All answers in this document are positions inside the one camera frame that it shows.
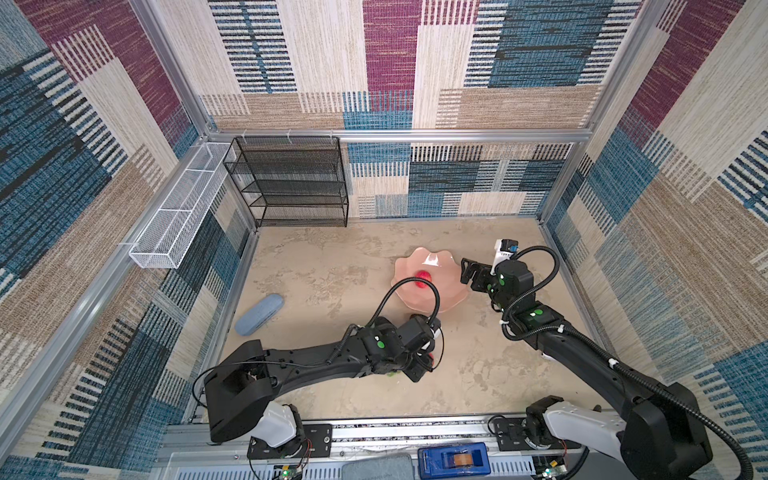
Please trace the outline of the red fake fruit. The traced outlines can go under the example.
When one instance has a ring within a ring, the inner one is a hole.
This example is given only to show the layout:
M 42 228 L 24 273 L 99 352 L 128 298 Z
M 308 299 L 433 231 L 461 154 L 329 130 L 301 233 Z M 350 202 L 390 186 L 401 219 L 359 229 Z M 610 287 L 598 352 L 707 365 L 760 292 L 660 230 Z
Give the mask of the red fake fruit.
M 432 275 L 429 271 L 418 270 L 414 273 L 414 277 L 418 278 L 415 282 L 416 286 L 421 289 L 429 289 L 432 284 Z

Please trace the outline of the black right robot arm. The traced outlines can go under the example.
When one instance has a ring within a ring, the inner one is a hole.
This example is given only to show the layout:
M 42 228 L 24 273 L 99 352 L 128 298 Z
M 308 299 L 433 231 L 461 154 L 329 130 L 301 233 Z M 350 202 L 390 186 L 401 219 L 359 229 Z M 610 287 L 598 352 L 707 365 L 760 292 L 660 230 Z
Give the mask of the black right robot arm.
M 717 427 L 700 412 L 692 392 L 636 371 L 538 301 L 541 286 L 519 255 L 477 267 L 464 260 L 462 280 L 489 296 L 508 340 L 565 366 L 617 415 L 611 420 L 598 412 L 572 412 L 558 400 L 534 414 L 552 436 L 611 456 L 638 479 L 687 479 L 712 460 L 708 435 Z

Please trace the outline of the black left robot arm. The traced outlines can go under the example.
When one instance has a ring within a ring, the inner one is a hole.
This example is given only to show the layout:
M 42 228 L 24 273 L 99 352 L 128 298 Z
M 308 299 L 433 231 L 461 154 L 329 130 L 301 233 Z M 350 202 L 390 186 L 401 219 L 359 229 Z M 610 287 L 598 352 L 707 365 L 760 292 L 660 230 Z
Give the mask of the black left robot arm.
M 413 314 L 396 326 L 381 312 L 389 298 L 409 283 L 432 292 L 433 308 L 428 315 Z M 263 348 L 259 340 L 244 342 L 200 375 L 211 442 L 222 444 L 253 431 L 270 403 L 317 383 L 390 373 L 419 382 L 439 366 L 431 353 L 441 328 L 440 307 L 440 291 L 432 281 L 407 277 L 390 288 L 366 324 L 349 325 L 335 343 L 276 350 Z

